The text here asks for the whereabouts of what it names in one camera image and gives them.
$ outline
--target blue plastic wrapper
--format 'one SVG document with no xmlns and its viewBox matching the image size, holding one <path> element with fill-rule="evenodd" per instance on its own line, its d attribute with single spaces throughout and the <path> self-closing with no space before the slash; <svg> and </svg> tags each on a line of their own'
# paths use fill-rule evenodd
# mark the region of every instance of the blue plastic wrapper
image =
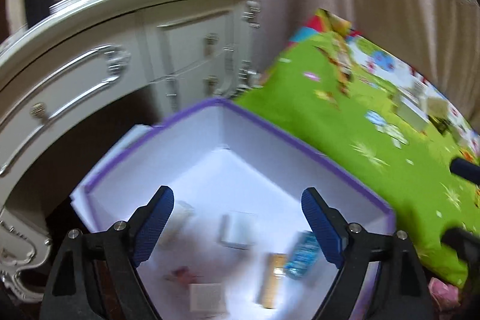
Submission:
<svg viewBox="0 0 480 320">
<path fill-rule="evenodd" d="M 289 260 L 285 264 L 285 273 L 290 278 L 300 279 L 316 262 L 320 246 L 313 232 L 305 231 L 298 240 Z"/>
</svg>

